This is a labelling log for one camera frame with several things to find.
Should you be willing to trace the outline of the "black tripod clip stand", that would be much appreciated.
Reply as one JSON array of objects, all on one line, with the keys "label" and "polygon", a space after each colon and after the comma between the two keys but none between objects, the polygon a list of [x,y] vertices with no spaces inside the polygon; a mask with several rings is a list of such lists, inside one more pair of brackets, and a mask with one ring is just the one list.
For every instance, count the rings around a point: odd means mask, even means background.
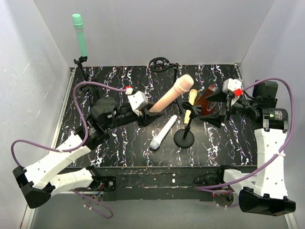
[{"label": "black tripod clip stand", "polygon": [[[84,71],[83,65],[82,65],[82,63],[86,62],[87,59],[88,59],[88,57],[79,57],[78,59],[73,60],[74,63],[78,66],[78,68],[81,70],[84,81],[90,81],[89,75]],[[80,87],[80,90],[82,92],[84,92],[85,94],[87,94],[89,96],[89,98],[90,98],[90,86],[91,86],[91,84],[86,84],[86,85],[83,85]]]}]

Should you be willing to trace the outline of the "pink microphone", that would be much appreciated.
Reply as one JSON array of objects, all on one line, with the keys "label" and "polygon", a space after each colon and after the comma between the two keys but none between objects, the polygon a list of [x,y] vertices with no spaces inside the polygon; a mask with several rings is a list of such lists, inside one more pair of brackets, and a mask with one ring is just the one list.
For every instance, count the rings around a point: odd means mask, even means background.
[{"label": "pink microphone", "polygon": [[159,113],[164,108],[166,108],[171,102],[173,102],[180,95],[188,92],[190,88],[193,86],[194,81],[193,78],[184,74],[179,77],[172,88],[162,97],[160,98],[155,105],[149,110],[149,112]]}]

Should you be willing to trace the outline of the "green microphone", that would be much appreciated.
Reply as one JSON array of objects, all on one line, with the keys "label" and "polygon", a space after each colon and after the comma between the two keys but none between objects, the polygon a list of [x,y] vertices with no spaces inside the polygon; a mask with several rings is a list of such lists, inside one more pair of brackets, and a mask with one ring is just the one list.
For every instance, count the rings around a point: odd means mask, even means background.
[{"label": "green microphone", "polygon": [[73,23],[74,29],[76,31],[76,36],[77,36],[77,40],[78,40],[81,57],[87,57],[87,47],[86,47],[86,41],[85,41],[85,36],[84,36],[84,32],[83,32],[83,20],[82,20],[81,15],[78,13],[73,14],[72,23]]}]

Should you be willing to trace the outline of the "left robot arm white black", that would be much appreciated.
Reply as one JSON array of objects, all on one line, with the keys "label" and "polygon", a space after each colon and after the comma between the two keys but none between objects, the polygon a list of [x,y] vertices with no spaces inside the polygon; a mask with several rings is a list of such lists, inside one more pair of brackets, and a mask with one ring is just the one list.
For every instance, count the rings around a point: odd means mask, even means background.
[{"label": "left robot arm white black", "polygon": [[78,158],[90,153],[110,138],[109,131],[129,123],[137,122],[146,127],[162,116],[161,112],[150,112],[153,103],[137,99],[135,95],[120,107],[111,97],[99,99],[90,108],[86,120],[87,128],[75,130],[54,152],[48,153],[38,162],[13,170],[14,177],[30,208],[38,208],[52,196],[76,188],[92,191],[114,191],[115,176],[102,176],[94,166],[88,166],[75,172],[63,173],[63,169]]}]

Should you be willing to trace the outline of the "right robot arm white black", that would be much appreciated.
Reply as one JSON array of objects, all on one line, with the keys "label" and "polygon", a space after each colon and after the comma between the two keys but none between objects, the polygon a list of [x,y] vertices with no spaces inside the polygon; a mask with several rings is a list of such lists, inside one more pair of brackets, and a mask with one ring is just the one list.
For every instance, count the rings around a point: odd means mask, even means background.
[{"label": "right robot arm white black", "polygon": [[217,188],[228,186],[238,194],[242,212],[275,217],[293,213],[296,203],[288,198],[284,179],[284,148],[291,137],[292,124],[288,122],[288,112],[276,107],[276,82],[256,81],[253,88],[252,99],[241,98],[242,82],[226,80],[221,90],[206,97],[207,101],[221,102],[221,110],[202,120],[220,127],[232,115],[248,117],[254,127],[258,169],[245,174],[233,166],[220,166],[216,183],[198,189],[216,192]]}]

